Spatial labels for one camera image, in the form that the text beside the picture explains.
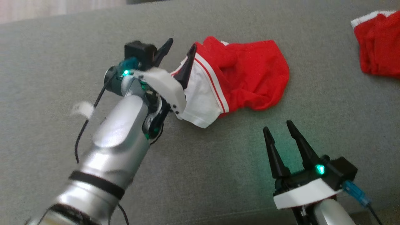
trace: gray fabric surface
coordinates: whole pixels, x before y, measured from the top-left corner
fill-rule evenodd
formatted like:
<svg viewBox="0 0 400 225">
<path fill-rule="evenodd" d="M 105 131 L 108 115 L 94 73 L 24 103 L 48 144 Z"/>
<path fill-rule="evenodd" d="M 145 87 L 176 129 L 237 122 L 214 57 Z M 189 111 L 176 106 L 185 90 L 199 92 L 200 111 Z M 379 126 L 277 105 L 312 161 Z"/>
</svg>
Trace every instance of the gray fabric surface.
<svg viewBox="0 0 400 225">
<path fill-rule="evenodd" d="M 73 103 L 94 101 L 104 72 L 125 43 L 175 43 L 162 67 L 172 71 L 194 41 L 273 39 L 290 67 L 281 102 L 263 112 L 238 110 L 207 129 L 169 116 L 122 205 L 131 224 L 281 224 L 262 128 L 269 126 L 283 160 L 301 168 L 285 121 L 292 119 L 320 155 L 345 156 L 377 208 L 398 205 L 400 82 L 366 76 L 350 20 L 397 1 L 175 0 L 0 26 L 0 221 L 22 224 L 59 193 L 75 168 L 73 147 L 84 122 Z M 106 93 L 83 135 L 119 97 Z M 350 198 L 350 211 L 360 208 Z M 116 210 L 112 224 L 124 224 Z"/>
</svg>

